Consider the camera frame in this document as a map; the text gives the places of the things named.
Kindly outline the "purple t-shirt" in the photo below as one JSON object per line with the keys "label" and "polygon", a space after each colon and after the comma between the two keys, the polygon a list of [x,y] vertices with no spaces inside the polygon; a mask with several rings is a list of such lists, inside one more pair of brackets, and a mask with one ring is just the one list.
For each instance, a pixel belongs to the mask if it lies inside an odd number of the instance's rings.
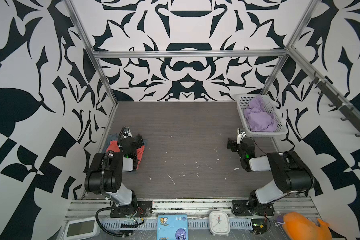
{"label": "purple t-shirt", "polygon": [[261,96],[256,96],[244,109],[244,116],[248,120],[252,132],[274,132],[278,128],[275,115],[265,110],[265,103]]}

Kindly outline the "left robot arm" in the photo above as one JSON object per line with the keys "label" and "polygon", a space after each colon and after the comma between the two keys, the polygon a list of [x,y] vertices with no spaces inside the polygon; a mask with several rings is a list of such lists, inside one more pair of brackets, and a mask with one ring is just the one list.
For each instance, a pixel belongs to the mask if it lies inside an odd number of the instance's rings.
{"label": "left robot arm", "polygon": [[144,149],[140,134],[123,136],[110,141],[104,153],[94,156],[85,179],[85,190],[110,200],[112,217],[132,215],[138,209],[136,194],[122,183],[122,176],[139,168]]}

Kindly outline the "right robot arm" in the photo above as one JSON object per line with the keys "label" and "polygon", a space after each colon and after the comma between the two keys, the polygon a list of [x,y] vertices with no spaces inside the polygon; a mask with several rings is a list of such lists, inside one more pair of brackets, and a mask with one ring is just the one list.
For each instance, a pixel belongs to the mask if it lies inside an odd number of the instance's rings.
{"label": "right robot arm", "polygon": [[289,194],[300,194],[314,187],[311,170],[294,151],[272,152],[255,156],[255,140],[228,139],[227,148],[237,152],[246,172],[271,172],[273,179],[262,188],[251,191],[248,199],[233,201],[235,216],[272,215],[273,204]]}

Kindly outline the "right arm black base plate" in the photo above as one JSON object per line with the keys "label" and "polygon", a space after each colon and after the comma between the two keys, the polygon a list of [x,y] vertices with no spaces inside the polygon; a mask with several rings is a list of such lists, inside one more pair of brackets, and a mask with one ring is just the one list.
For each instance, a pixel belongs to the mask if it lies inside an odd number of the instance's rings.
{"label": "right arm black base plate", "polygon": [[273,204],[253,203],[249,200],[233,200],[232,213],[237,217],[243,216],[273,216],[275,209]]}

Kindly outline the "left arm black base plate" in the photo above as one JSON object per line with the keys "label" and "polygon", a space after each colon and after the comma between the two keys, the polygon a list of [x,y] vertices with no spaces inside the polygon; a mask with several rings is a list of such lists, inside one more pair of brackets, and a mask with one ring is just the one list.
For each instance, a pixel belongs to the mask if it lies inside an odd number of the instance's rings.
{"label": "left arm black base plate", "polygon": [[152,212],[152,201],[137,201],[126,206],[113,207],[111,218],[137,217],[142,218]]}

